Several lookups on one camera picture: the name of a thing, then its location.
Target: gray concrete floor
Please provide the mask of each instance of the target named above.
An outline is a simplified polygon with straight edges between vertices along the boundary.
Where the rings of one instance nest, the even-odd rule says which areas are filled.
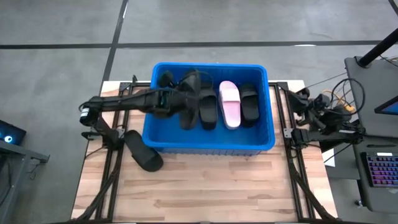
[[[0,0],[0,45],[112,42],[122,0]],[[130,0],[120,43],[381,40],[397,27],[387,0]],[[371,45],[118,49],[110,80],[149,80],[158,62],[256,63],[269,79],[310,85],[343,73]],[[109,49],[0,50],[0,119],[27,130],[24,145],[51,154],[28,180],[12,223],[68,220],[87,142],[77,107],[98,94]],[[394,46],[385,57],[398,55]],[[312,87],[331,89],[340,79]],[[331,179],[338,215],[397,223],[356,208],[356,182]]]

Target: wooden tabletop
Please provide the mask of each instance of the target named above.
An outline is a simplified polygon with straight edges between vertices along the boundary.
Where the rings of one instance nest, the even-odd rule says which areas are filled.
[[[104,82],[101,96],[118,94],[120,82]],[[301,80],[288,81],[297,91]],[[206,156],[162,154],[164,166],[157,172],[142,170],[124,148],[114,211],[114,222],[287,222],[296,221],[285,147],[280,128],[275,91],[270,88],[275,146],[257,156]],[[283,92],[282,103],[285,107]],[[111,126],[113,112],[104,113]],[[142,132],[145,114],[130,111],[128,129]],[[101,147],[90,141],[87,153]],[[319,202],[337,216],[326,169],[319,148],[303,150],[308,181]],[[106,149],[86,159],[72,211],[81,215],[101,185]],[[107,211],[105,200],[104,217]],[[307,211],[300,190],[304,213]]]

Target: pink slipper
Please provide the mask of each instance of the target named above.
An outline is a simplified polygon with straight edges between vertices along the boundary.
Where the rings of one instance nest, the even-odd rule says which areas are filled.
[[[230,81],[220,83],[219,103],[224,123],[228,129],[236,129],[241,124],[241,98],[236,85]]]

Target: keyboard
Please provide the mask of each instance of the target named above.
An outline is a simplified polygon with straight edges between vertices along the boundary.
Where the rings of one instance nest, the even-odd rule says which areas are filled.
[[[398,154],[362,152],[371,187],[398,187]]]

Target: blue plastic bin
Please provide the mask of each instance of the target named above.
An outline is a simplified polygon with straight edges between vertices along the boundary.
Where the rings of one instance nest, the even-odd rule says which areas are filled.
[[[159,152],[237,156],[257,155],[274,146],[274,124],[267,72],[264,67],[260,65],[162,62],[154,67],[150,87],[158,88],[157,80],[167,70],[171,71],[174,80],[178,81],[191,69],[209,73],[213,77],[217,95],[220,83],[225,80],[235,83],[237,87],[244,83],[254,84],[259,94],[259,121],[251,128],[239,127],[230,130],[226,128],[220,106],[217,105],[218,122],[214,130],[204,130],[200,120],[193,129],[183,130],[179,125],[178,114],[169,119],[158,119],[147,114],[142,134],[147,146],[153,147]]]

